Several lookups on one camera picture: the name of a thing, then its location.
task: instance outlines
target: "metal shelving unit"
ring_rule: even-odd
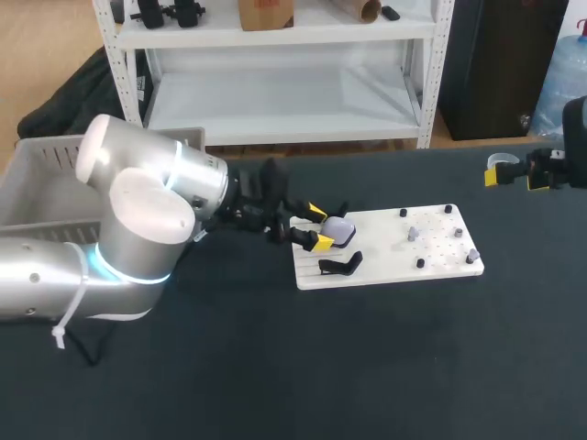
[[[203,127],[207,145],[417,138],[429,147],[454,0],[384,0],[402,18],[369,25],[327,0],[297,0],[294,27],[260,32],[241,30],[236,0],[204,0],[195,28],[166,17],[160,29],[127,19],[119,31],[109,0],[93,1],[129,122]],[[137,11],[125,1],[127,18]],[[144,121],[137,49],[155,82]]]

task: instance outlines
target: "gray plastic crate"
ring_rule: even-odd
[[[204,150],[204,130],[161,134]],[[98,193],[75,179],[83,136],[39,137],[17,142],[0,183],[0,237],[94,243],[102,208]]]

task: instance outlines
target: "black cable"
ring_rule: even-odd
[[[20,318],[20,319],[15,319],[15,320],[10,320],[10,321],[0,321],[0,326],[1,325],[46,325],[46,326],[53,327],[57,323],[58,323],[58,321],[51,320],[51,319]],[[82,342],[82,340],[78,336],[76,336],[75,333],[72,332],[72,330],[70,330],[67,327],[65,327],[65,335],[72,341],[73,345],[75,346],[76,350],[78,351],[80,356],[83,358],[83,360],[85,361],[87,366],[90,368],[93,368],[93,367],[97,367],[100,364],[100,362],[102,361],[102,359],[104,358],[106,345],[109,342],[112,334],[116,330],[116,324],[117,323],[112,323],[108,327],[108,330],[105,332],[105,334],[98,341],[98,347],[96,349],[95,356],[92,356],[90,354],[89,350],[86,348],[86,346]]]

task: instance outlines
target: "white shelf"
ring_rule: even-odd
[[[269,46],[433,37],[431,0],[400,0],[393,3],[401,19],[391,22],[380,16],[366,25],[339,10],[328,0],[297,0],[294,26],[288,29],[245,32],[240,27],[237,0],[204,1],[208,12],[200,26],[182,29],[165,17],[165,26],[148,30],[141,22],[126,22],[117,38],[121,49],[213,48]]]
[[[163,75],[149,128],[204,127],[206,145],[417,138],[400,68],[213,70]]]

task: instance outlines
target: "black table surface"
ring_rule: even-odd
[[[286,161],[326,208],[456,204],[481,277],[298,291],[289,247],[208,236],[97,368],[48,328],[0,326],[0,436],[584,440],[587,192],[485,189],[503,150],[527,152]]]

